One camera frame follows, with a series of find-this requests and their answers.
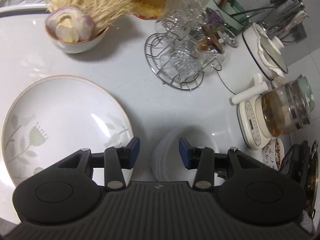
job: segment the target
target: white container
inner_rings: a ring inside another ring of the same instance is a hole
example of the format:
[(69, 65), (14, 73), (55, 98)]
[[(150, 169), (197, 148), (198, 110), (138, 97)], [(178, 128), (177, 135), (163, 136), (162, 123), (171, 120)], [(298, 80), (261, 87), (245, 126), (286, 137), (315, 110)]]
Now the white container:
[(85, 51), (88, 51), (89, 49), (92, 49), (103, 39), (103, 37), (107, 33), (107, 30), (108, 29), (104, 30), (98, 37), (90, 41), (64, 42), (54, 37), (49, 32), (47, 27), (45, 27), (45, 32), (50, 37), (52, 43), (64, 53), (70, 53), (70, 54), (77, 54), (77, 53), (85, 52)]
[(284, 158), (284, 146), (280, 138), (270, 141), (262, 149), (262, 161), (270, 168), (279, 171), (281, 162)]
[(196, 170), (187, 170), (183, 165), (179, 153), (180, 137), (186, 137), (194, 147), (206, 146), (213, 149), (215, 153), (219, 152), (212, 133), (204, 128), (197, 126), (177, 128), (168, 133), (154, 149), (151, 169), (159, 181), (188, 181), (192, 187)]
[(263, 57), (263, 54), (261, 55), (258, 31), (265, 35), (261, 27), (254, 23), (238, 35), (237, 49), (229, 46), (225, 48), (227, 57), (218, 74), (224, 85), (234, 94), (253, 87), (254, 76), (257, 74), (261, 74), (262, 81), (267, 83), (278, 76), (276, 72), (268, 69), (268, 66), (274, 66)]

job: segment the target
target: pot lid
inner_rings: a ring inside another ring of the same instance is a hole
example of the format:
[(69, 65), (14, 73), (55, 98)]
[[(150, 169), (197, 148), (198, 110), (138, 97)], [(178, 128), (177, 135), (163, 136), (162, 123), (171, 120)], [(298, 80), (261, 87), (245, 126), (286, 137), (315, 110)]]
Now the pot lid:
[(304, 100), (307, 103), (308, 112), (310, 114), (311, 111), (315, 108), (315, 97), (313, 95), (312, 89), (306, 77), (303, 77), (302, 75), (300, 75), (297, 81), (298, 81), (301, 93), (304, 97)]
[(272, 42), (268, 37), (258, 32), (260, 35), (260, 44), (262, 49), (268, 54), (275, 65), (281, 69), (284, 74), (288, 73), (288, 67), (285, 64), (282, 56), (276, 51), (270, 42)]

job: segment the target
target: white countertop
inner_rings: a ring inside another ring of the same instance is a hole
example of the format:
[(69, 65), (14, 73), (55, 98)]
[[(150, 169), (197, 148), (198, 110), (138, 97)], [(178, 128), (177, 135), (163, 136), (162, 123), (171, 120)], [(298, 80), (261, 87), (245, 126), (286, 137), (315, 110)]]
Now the white countertop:
[[(154, 21), (122, 17), (97, 47), (66, 55), (46, 36), (45, 17), (46, 14), (25, 14), (0, 18), (1, 126), (11, 104), (27, 86), (44, 77), (70, 74), (104, 87), (127, 113), (135, 136), (141, 139), (132, 180), (155, 180), (150, 168), (153, 149), (166, 133), (186, 125), (210, 129), (220, 153), (237, 146), (259, 158), (246, 147), (236, 106), (229, 102), (231, 93), (216, 73), (206, 75), (201, 86), (190, 92), (163, 85), (151, 71), (144, 43), (154, 33)], [(19, 223), (12, 205), (13, 191), (1, 154), (0, 217)]]

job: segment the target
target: metal rack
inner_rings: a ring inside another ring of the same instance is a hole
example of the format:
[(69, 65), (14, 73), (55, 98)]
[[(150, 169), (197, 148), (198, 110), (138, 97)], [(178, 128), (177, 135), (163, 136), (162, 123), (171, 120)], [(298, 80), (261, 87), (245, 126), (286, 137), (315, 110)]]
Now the metal rack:
[(222, 70), (222, 60), (219, 60), (218, 53), (215, 50), (206, 51), (205, 61), (202, 64), (201, 70), (198, 73), (190, 76), (185, 81), (179, 82), (179, 74), (172, 74), (170, 69), (165, 68), (165, 65), (170, 61), (170, 58), (164, 65), (162, 65), (160, 63), (160, 57), (173, 46), (175, 41), (187, 40), (189, 37), (188, 35), (179, 36), (174, 33), (172, 30), (175, 27), (175, 23), (170, 22), (169, 20), (167, 22), (172, 26), (167, 30), (167, 32), (154, 33), (147, 38), (144, 46), (147, 62), (153, 73), (155, 73), (156, 76), (161, 79), (163, 84), (167, 84), (175, 89), (183, 91), (195, 90), (201, 85), (205, 72)]

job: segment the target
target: metal screw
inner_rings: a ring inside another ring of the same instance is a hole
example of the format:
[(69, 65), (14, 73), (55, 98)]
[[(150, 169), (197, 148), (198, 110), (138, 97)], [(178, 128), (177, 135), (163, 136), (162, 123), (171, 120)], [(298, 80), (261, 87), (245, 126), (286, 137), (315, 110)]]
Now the metal screw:
[(112, 180), (108, 182), (107, 186), (112, 189), (118, 189), (123, 186), (123, 183), (119, 180)]
[(206, 180), (201, 180), (196, 183), (196, 187), (200, 188), (200, 189), (207, 189), (207, 188), (211, 187), (211, 185), (212, 184)]
[(230, 147), (230, 151), (236, 152), (238, 150), (238, 147)]

